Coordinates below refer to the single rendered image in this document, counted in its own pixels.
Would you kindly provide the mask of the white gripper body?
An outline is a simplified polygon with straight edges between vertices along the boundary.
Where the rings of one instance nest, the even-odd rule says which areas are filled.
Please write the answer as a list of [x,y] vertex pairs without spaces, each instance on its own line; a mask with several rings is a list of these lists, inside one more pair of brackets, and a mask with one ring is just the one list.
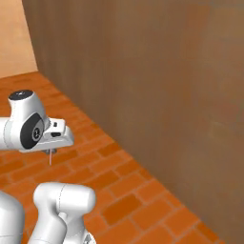
[[41,139],[30,150],[22,150],[22,153],[43,152],[49,149],[59,149],[72,146],[74,137],[71,129],[68,126],[64,127],[51,127],[44,131]]

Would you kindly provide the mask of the brown wooden counter side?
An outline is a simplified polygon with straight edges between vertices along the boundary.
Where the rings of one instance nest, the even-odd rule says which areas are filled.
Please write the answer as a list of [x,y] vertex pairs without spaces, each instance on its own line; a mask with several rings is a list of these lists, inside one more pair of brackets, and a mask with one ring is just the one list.
[[244,244],[244,0],[22,3],[38,70]]

